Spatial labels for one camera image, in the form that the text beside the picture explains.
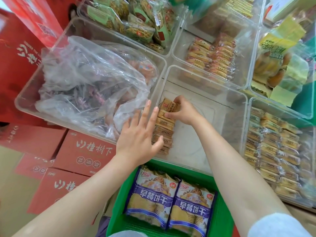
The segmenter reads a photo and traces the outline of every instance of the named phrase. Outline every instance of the forearm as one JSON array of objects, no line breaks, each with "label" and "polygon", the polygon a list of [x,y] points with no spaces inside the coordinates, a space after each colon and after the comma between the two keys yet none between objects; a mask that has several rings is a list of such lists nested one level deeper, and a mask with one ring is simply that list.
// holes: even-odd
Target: forearm
[{"label": "forearm", "polygon": [[69,192],[14,236],[81,236],[106,201],[134,170],[115,157],[99,172]]},{"label": "forearm", "polygon": [[241,236],[260,218],[287,208],[263,178],[200,116],[193,124],[211,166],[218,189]]}]

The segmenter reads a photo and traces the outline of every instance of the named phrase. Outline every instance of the breakfast biscuit package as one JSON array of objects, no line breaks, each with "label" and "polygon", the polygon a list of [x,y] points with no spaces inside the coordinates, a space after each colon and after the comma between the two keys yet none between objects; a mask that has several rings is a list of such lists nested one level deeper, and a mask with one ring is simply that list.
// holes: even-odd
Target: breakfast biscuit package
[{"label": "breakfast biscuit package", "polygon": [[136,175],[126,207],[126,215],[166,229],[178,180],[142,165]]},{"label": "breakfast biscuit package", "polygon": [[168,227],[178,229],[190,236],[205,237],[215,199],[216,193],[181,181]]}]

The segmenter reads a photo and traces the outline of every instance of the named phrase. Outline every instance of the purple banner label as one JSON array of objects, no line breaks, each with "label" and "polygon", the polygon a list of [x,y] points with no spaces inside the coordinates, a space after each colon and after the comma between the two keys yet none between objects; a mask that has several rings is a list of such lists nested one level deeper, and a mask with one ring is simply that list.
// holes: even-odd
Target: purple banner label
[{"label": "purple banner label", "polygon": [[136,184],[134,193],[139,194],[142,198],[148,199],[152,202],[162,204],[164,207],[171,207],[173,198],[153,189],[143,187]]},{"label": "purple banner label", "polygon": [[181,199],[177,196],[174,205],[179,206],[183,211],[187,211],[195,215],[200,215],[203,218],[208,218],[211,212],[211,209],[206,206],[193,203],[189,200]]}]

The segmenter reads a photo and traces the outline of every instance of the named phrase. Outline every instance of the person's right hand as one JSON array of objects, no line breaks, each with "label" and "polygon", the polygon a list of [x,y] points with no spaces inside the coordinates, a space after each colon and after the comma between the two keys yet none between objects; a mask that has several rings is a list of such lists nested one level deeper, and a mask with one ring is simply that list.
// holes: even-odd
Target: person's right hand
[{"label": "person's right hand", "polygon": [[177,96],[174,102],[181,104],[181,110],[178,112],[165,113],[165,117],[179,120],[187,125],[192,125],[194,120],[201,116],[192,103],[185,99],[184,96]]}]

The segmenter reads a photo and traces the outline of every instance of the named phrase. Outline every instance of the teal bin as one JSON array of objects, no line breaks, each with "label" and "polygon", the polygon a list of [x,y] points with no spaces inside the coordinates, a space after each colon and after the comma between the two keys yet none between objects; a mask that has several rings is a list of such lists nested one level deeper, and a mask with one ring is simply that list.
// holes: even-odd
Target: teal bin
[{"label": "teal bin", "polygon": [[[159,169],[165,171],[168,175],[177,176],[192,184],[198,184],[207,188],[209,191],[218,191],[215,180],[212,176],[165,163],[156,159],[152,159],[146,163],[146,165],[150,169]],[[106,232],[106,236],[110,236],[114,233],[124,230],[143,232],[149,237],[188,236],[187,234],[175,229],[168,229],[164,231],[159,227],[152,226],[147,222],[124,214],[126,200],[134,182],[136,173],[137,169],[132,172],[132,174],[121,186],[113,208],[113,213]],[[210,228],[208,231],[208,237],[231,237],[233,233],[233,227],[233,218],[223,200],[223,197],[218,192]]]}]

